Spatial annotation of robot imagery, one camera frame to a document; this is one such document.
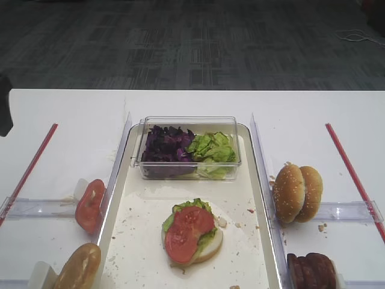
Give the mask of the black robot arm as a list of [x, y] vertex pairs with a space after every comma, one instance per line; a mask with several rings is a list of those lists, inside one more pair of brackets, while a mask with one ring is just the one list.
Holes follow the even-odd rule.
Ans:
[[0, 135], [6, 137], [13, 127], [10, 113], [9, 94], [13, 88], [7, 75], [1, 74], [0, 79]]

